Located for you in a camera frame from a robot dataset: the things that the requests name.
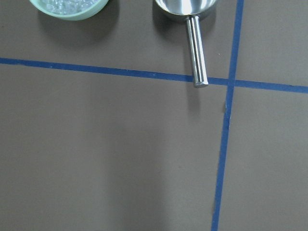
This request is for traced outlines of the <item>steel ice scoop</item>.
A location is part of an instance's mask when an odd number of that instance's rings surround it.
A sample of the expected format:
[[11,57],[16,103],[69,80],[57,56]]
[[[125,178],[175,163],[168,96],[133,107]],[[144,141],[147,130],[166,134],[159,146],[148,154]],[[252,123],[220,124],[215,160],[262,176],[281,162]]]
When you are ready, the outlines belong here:
[[208,86],[200,21],[214,11],[216,0],[156,0],[155,4],[171,20],[186,24],[195,88]]

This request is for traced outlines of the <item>green bowl with ice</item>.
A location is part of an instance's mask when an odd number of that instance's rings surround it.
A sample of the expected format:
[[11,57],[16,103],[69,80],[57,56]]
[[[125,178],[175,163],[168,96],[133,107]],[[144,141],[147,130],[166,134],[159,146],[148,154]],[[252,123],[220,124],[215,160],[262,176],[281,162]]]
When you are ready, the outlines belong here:
[[101,11],[108,0],[30,0],[40,12],[67,21],[88,19]]

